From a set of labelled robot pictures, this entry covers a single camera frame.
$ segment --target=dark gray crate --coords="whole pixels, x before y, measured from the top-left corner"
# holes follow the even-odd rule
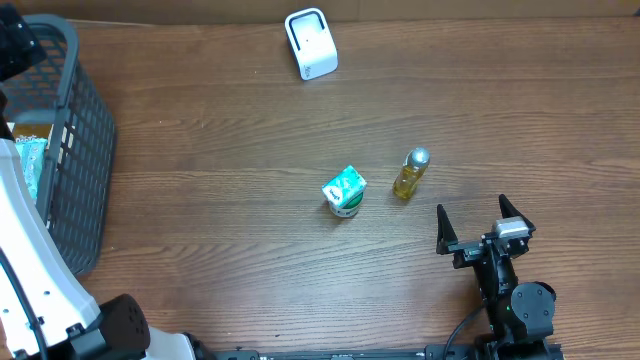
[[[113,117],[78,62],[78,36],[53,15],[24,17],[47,59],[2,84],[6,117],[53,124],[36,208],[74,274],[92,270],[102,246],[116,144]]]

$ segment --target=yellow liquid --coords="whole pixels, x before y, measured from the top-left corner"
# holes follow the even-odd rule
[[[418,187],[418,180],[424,175],[427,167],[417,168],[411,165],[402,167],[400,175],[393,183],[393,193],[401,199],[408,200]]]

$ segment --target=item in basket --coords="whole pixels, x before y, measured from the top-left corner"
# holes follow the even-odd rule
[[[349,165],[322,187],[334,215],[352,217],[360,210],[367,182]]]
[[[38,182],[44,166],[44,152],[47,139],[36,137],[16,137],[16,149],[20,154],[22,173],[27,183],[27,190],[33,201],[38,198]]]

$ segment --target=small container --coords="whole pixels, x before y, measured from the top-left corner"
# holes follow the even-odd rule
[[[408,200],[418,187],[418,180],[429,166],[431,155],[423,147],[413,149],[404,161],[398,178],[393,183],[393,193],[401,199]]]
[[[349,165],[322,187],[331,212],[339,217],[352,217],[360,210],[367,182]]]

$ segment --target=cable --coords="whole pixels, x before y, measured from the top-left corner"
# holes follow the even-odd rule
[[[0,265],[2,265],[4,272],[7,274],[7,278],[9,278],[11,286],[13,286],[13,290],[16,292],[18,301],[20,301],[20,305],[22,305],[22,310],[24,310],[24,313],[27,314],[29,325],[31,326],[33,334],[36,337],[36,342],[38,343],[38,349],[40,350],[40,359],[48,360],[49,355],[47,354],[47,343],[44,340],[44,334],[42,334],[40,321],[36,317],[36,314],[33,312],[33,308],[31,308],[29,299],[27,299],[27,295],[24,293],[22,285],[20,285],[20,281],[18,280],[16,273],[13,271],[13,268],[9,263],[9,259],[7,259],[4,251],[2,251],[2,248],[0,248]]]
[[[473,319],[475,319],[476,316],[478,316],[478,314],[480,314],[480,312],[482,312],[483,309],[484,309],[484,305],[481,305],[477,309],[473,310],[471,314],[467,315],[467,317],[464,318],[464,320],[462,320],[460,324],[458,324],[456,329],[453,330],[453,332],[451,333],[451,336],[449,336],[449,340],[447,340],[447,344],[444,346],[444,352],[442,353],[442,360],[447,360],[447,355],[449,354],[449,348],[451,347],[451,343],[453,343],[453,340],[456,338],[458,333],[465,326],[467,326],[467,324],[469,324]]]

